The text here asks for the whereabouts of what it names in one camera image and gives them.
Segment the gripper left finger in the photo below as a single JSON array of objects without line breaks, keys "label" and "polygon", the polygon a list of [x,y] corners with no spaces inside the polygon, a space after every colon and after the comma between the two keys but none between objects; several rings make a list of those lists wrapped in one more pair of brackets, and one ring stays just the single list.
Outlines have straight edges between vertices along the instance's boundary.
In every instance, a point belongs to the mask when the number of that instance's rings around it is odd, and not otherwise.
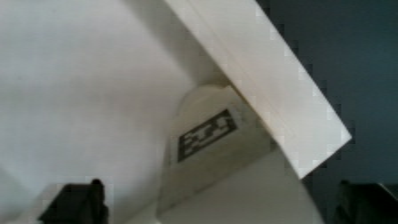
[{"label": "gripper left finger", "polygon": [[99,179],[89,184],[67,184],[37,218],[42,224],[108,224],[105,185]]}]

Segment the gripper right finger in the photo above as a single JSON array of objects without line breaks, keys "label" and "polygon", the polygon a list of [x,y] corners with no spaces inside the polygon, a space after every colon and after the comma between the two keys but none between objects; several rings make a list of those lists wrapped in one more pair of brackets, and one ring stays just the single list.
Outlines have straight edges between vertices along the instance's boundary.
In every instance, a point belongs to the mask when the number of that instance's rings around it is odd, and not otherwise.
[{"label": "gripper right finger", "polygon": [[341,181],[332,224],[398,224],[398,184]]}]

